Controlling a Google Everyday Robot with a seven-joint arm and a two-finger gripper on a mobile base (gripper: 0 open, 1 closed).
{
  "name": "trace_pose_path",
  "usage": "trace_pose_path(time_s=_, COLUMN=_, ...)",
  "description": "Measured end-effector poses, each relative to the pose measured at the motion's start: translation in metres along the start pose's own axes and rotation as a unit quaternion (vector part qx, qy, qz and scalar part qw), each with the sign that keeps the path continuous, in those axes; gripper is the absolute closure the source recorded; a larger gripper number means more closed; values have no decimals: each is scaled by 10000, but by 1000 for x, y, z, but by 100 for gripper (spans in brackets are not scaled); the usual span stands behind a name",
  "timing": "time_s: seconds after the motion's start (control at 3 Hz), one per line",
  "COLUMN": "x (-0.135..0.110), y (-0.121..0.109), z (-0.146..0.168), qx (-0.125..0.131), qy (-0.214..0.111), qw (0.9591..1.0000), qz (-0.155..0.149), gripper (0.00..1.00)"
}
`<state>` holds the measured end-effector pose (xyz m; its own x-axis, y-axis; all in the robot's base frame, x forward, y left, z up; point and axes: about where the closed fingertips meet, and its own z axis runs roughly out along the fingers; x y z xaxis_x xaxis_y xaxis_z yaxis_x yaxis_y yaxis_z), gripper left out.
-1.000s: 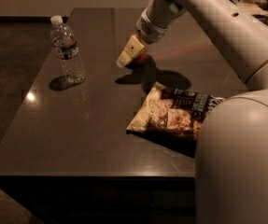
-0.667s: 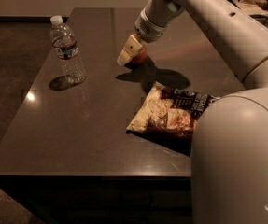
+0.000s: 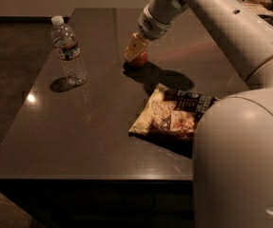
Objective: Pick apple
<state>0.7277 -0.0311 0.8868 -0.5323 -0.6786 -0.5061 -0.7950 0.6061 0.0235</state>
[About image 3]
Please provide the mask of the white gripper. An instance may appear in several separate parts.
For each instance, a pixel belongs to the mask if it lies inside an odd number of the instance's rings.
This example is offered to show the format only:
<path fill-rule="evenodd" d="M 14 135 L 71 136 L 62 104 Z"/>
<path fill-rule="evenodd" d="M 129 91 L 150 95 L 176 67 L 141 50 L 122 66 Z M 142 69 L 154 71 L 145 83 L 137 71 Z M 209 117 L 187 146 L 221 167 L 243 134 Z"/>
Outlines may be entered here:
<path fill-rule="evenodd" d="M 147 39 L 158 40 L 171 27 L 172 11 L 170 7 L 157 8 L 147 5 L 138 19 L 139 33 L 130 37 L 124 57 L 127 62 L 136 60 L 147 47 Z"/>

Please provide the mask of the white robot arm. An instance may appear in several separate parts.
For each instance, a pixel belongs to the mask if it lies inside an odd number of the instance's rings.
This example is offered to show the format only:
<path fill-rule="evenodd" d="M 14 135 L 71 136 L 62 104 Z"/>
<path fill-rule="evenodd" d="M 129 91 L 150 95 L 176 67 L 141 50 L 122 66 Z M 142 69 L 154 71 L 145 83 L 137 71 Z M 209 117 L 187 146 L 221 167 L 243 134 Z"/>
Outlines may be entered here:
<path fill-rule="evenodd" d="M 125 58 L 192 9 L 248 89 L 200 120 L 193 146 L 196 228 L 273 228 L 273 27 L 236 0 L 150 0 Z"/>

